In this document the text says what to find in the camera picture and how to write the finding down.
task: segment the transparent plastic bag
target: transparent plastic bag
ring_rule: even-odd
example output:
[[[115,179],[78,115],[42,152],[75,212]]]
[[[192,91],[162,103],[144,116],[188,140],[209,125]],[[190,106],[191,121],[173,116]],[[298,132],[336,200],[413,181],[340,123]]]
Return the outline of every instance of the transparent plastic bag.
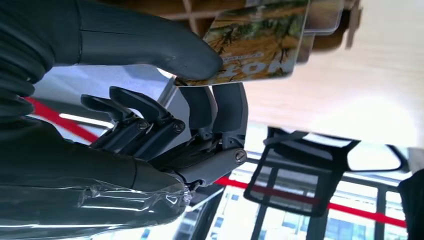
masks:
[[[0,176],[0,191],[2,240],[81,238],[167,224],[191,200],[182,183],[143,192],[68,177]]]

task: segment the red stripe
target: red stripe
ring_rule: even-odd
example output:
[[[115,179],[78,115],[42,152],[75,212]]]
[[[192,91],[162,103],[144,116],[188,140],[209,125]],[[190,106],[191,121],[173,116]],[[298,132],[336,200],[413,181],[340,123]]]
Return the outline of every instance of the red stripe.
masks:
[[[39,116],[55,123],[56,125],[61,126],[62,128],[68,130],[69,132],[71,132],[71,133],[73,133],[77,136],[80,136],[81,138],[83,138],[83,139],[85,139],[89,142],[94,142],[98,138],[93,133],[85,130],[82,127],[80,127],[74,121],[60,117],[59,113],[51,110],[49,107],[38,102],[37,100],[30,98],[30,97],[27,97],[26,99],[34,105],[34,107],[35,107],[34,113],[36,115],[39,115]],[[225,185],[225,186],[233,186],[233,187],[242,188],[242,189],[246,189],[248,187],[247,183],[239,182],[239,181],[235,181],[235,180],[230,180],[228,177],[221,177],[215,183],[220,184],[220,185]],[[299,197],[298,195],[291,194],[291,193],[288,193],[288,192],[279,191],[279,190],[276,190],[276,189],[273,189],[273,188],[255,186],[253,189],[256,192],[261,192],[261,193],[285,197],[285,198],[288,197],[288,198],[300,200],[300,201],[309,201],[307,199],[313,199],[313,198],[310,198],[310,197],[305,197],[305,199],[297,199]],[[403,221],[403,220],[388,217],[388,216],[386,216],[382,213],[378,213],[378,212],[369,212],[369,211],[359,210],[359,209],[356,209],[356,208],[343,206],[343,205],[339,205],[339,204],[335,204],[335,203],[330,203],[328,205],[328,208],[333,209],[333,210],[337,210],[337,211],[341,211],[341,212],[345,212],[345,213],[348,213],[348,214],[353,214],[353,215],[356,215],[356,216],[359,216],[359,217],[375,220],[377,222],[384,223],[384,224],[391,224],[391,225],[395,225],[395,226],[399,226],[399,227],[403,227],[403,228],[406,228],[406,226],[407,226],[406,222]]]
[[[51,110],[48,106],[42,104],[34,98],[26,97],[25,99],[34,105],[35,115],[43,117],[49,120],[50,122],[53,122],[54,124],[68,130],[69,132],[77,136],[80,136],[81,138],[91,143],[98,138],[98,136],[94,135],[90,131],[85,130],[83,127],[79,126],[74,121],[60,117],[59,113]]]
[[[233,187],[242,188],[242,189],[246,189],[248,187],[247,183],[243,183],[243,182],[239,182],[239,181],[235,181],[235,180],[230,180],[226,176],[221,177],[215,183],[219,184],[219,185],[233,186]],[[267,187],[260,187],[260,188],[257,187],[254,190],[256,192],[261,192],[261,193],[265,193],[265,194],[280,192],[280,193],[277,193],[277,194],[274,194],[274,195],[275,196],[284,196],[284,197],[288,196],[287,192],[278,191],[276,189],[267,188]],[[403,221],[403,220],[399,220],[399,219],[396,219],[396,218],[393,218],[393,217],[388,217],[388,216],[386,216],[382,213],[378,213],[378,212],[369,212],[369,211],[359,210],[359,209],[356,209],[356,208],[353,208],[353,207],[343,206],[343,205],[339,205],[339,204],[335,204],[335,203],[330,203],[328,205],[328,208],[333,209],[333,210],[337,210],[337,211],[341,211],[341,212],[345,212],[345,213],[348,213],[348,214],[353,214],[353,215],[356,215],[356,216],[359,216],[359,217],[375,220],[377,222],[384,223],[384,224],[391,224],[391,225],[399,226],[399,227],[402,227],[402,228],[406,228],[406,226],[407,226],[406,222]]]

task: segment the ceiling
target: ceiling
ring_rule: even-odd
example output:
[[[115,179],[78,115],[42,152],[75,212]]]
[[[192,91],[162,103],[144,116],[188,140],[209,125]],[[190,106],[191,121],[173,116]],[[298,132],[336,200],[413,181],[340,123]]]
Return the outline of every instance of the ceiling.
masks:
[[[80,105],[81,94],[109,98],[109,87],[117,86],[157,100],[167,83],[168,78],[150,65],[61,66],[35,85],[33,97]]]

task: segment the card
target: card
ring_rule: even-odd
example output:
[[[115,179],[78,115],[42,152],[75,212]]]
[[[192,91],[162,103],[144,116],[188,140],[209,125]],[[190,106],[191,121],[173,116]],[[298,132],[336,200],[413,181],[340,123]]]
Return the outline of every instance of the card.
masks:
[[[309,60],[314,45],[315,34],[304,34],[297,54],[296,64],[305,64]]]
[[[205,80],[177,77],[177,86],[209,86],[290,76],[296,65],[307,0],[278,2],[220,14],[204,40],[222,57],[223,68]]]
[[[298,0],[246,0],[246,7]],[[305,33],[330,35],[339,26],[345,0],[310,0]]]

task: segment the robotic hand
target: robotic hand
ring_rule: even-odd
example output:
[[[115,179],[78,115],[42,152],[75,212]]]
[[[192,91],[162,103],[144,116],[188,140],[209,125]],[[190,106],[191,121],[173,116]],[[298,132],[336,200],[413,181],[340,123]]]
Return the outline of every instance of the robotic hand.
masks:
[[[21,97],[53,66],[151,64],[177,76],[213,76],[221,58],[177,23],[90,0],[0,1],[0,239],[64,239],[165,224],[242,164],[247,102],[239,83],[181,89],[192,139],[162,153],[182,121],[145,95],[111,87],[83,95],[115,127],[91,146],[27,117]],[[128,108],[139,110],[144,118]]]

